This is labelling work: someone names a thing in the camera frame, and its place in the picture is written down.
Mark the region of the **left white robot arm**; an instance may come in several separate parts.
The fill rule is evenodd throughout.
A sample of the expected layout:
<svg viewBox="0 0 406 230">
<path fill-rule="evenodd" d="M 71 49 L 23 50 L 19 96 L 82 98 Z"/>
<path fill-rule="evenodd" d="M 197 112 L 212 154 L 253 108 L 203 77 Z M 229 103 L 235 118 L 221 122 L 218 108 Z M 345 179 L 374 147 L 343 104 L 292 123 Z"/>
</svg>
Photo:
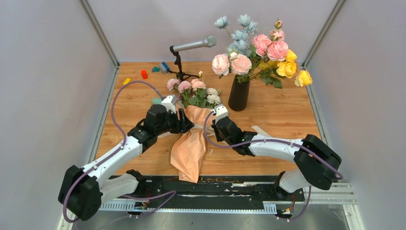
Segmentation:
<svg viewBox="0 0 406 230">
<path fill-rule="evenodd" d="M 136 170 L 111 179 L 113 173 L 153 146 L 160 135 L 165 133 L 187 133 L 194 123 L 187 118 L 183 109 L 168 109 L 154 104 L 146 117 L 132 128 L 123 140 L 97 160 L 82 167 L 72 165 L 64 175 L 58 195 L 63 205 L 66 221 L 72 223 L 67 212 L 77 219 L 89 220 L 104 203 L 123 195 L 132 194 L 141 198 L 146 194 L 147 185 Z"/>
</svg>

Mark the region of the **peach paper bouquet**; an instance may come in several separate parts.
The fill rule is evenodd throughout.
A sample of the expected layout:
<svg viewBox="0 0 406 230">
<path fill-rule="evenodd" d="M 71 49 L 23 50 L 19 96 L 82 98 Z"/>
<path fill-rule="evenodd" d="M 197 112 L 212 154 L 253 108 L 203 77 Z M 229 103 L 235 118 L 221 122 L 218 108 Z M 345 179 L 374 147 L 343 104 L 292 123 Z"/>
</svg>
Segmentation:
<svg viewBox="0 0 406 230">
<path fill-rule="evenodd" d="M 221 103 L 221 90 L 207 88 L 200 79 L 180 81 L 175 78 L 168 80 L 167 88 L 175 93 L 178 106 L 184 109 L 186 117 L 194 124 L 173 145 L 170 163 L 179 170 L 181 181 L 197 183 L 206 153 L 205 135 L 214 135 L 212 128 L 206 126 L 206 130 L 203 129 L 204 120 L 211 109 Z"/>
</svg>

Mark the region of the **beige ribbon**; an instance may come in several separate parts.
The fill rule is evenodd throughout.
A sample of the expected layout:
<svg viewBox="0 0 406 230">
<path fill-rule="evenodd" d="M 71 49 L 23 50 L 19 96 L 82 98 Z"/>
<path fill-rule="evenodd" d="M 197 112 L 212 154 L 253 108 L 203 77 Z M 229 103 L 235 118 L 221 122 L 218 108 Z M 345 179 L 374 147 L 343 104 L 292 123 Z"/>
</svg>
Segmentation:
<svg viewBox="0 0 406 230">
<path fill-rule="evenodd" d="M 268 133 L 266 133 L 263 129 L 261 129 L 259 126 L 251 126 L 251 127 L 257 133 L 270 137 L 270 135 Z M 195 125 L 192 129 L 203 130 L 203 126 L 202 125 Z M 206 128 L 206 133 L 207 133 L 208 136 L 213 136 L 214 135 L 214 129 L 211 128 L 211 127 Z M 166 132 L 164 134 L 159 135 L 158 138 L 163 138 L 163 137 L 166 137 L 166 136 L 169 136 L 169 135 L 172 135 L 172 133 Z"/>
</svg>

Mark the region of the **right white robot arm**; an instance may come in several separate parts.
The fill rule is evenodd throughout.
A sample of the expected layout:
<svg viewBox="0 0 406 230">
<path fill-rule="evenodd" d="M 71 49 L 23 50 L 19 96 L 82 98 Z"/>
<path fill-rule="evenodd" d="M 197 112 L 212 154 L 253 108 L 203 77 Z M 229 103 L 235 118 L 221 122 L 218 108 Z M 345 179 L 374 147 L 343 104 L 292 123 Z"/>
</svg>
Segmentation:
<svg viewBox="0 0 406 230">
<path fill-rule="evenodd" d="M 297 168 L 281 172 L 273 193 L 279 200 L 286 200 L 298 189 L 313 186 L 329 190 L 338 173 L 342 159 L 315 135 L 303 139 L 272 138 L 257 132 L 242 131 L 229 117 L 212 121 L 216 140 L 227 143 L 243 156 L 262 156 L 282 159 L 296 164 Z"/>
</svg>

